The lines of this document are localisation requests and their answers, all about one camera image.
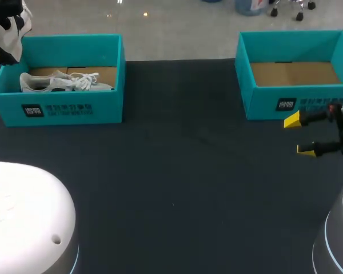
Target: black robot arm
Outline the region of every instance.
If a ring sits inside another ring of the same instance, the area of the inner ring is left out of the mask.
[[[312,142],[311,144],[298,145],[297,153],[315,157],[337,151],[341,151],[343,154],[343,104],[341,103],[333,102],[323,111],[298,111],[285,119],[284,126],[285,128],[302,127],[321,120],[336,122],[339,141],[329,143]]]

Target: blue container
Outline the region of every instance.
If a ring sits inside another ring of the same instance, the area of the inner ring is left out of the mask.
[[[24,37],[21,62],[0,69],[0,115],[8,127],[121,123],[125,55],[113,34]],[[19,76],[41,67],[117,67],[114,91],[21,93]],[[70,106],[69,113],[53,112]],[[26,109],[37,115],[28,116]]]
[[[251,62],[331,62],[341,84],[260,87]],[[249,120],[285,119],[299,109],[316,110],[331,101],[343,102],[343,31],[241,33],[235,67]]]
[[[262,14],[268,6],[268,0],[235,0],[235,9],[246,16]]]

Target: shoelace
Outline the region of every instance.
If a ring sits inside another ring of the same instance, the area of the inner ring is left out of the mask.
[[[71,87],[76,90],[89,91],[91,88],[91,85],[97,82],[99,73],[83,74],[83,73],[74,72],[68,76],[69,76],[69,79],[61,79],[61,78],[52,77],[52,80],[62,82],[67,87]]]
[[[73,86],[80,90],[90,90],[91,85],[95,84],[98,80],[99,73],[83,74],[71,73],[70,75]]]

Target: black and white object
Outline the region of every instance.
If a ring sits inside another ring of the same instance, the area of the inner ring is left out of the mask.
[[[0,63],[12,65],[21,60],[22,38],[32,29],[32,13],[23,1],[20,15],[0,19]]]
[[[315,274],[343,274],[343,191],[315,240],[312,263]]]

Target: shoe box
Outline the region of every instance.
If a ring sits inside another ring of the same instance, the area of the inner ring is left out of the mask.
[[[121,123],[125,84],[122,37],[114,34],[24,37],[17,65],[0,69],[0,115],[8,127]],[[19,76],[60,70],[99,73],[109,91],[22,93]]]
[[[343,103],[341,30],[243,32],[235,67],[248,120]]]

